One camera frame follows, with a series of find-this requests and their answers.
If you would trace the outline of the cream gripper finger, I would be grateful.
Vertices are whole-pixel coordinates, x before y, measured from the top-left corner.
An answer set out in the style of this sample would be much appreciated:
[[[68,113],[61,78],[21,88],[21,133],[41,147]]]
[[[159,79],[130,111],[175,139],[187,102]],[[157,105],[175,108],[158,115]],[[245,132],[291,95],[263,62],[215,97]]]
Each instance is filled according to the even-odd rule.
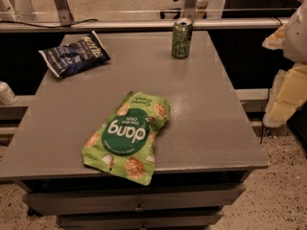
[[[282,49],[284,45],[285,29],[285,25],[280,26],[274,33],[265,38],[262,46],[270,50]]]
[[[307,65],[295,63],[288,70],[279,70],[265,109],[266,127],[281,127],[307,102]]]

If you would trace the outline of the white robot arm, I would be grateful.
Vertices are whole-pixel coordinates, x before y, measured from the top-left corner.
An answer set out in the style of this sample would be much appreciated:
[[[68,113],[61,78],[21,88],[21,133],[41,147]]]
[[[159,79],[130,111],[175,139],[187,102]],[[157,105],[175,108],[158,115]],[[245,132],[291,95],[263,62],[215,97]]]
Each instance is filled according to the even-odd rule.
[[[290,70],[279,70],[274,77],[263,118],[266,127],[280,127],[307,102],[307,2],[262,46],[282,50],[284,58],[294,63]]]

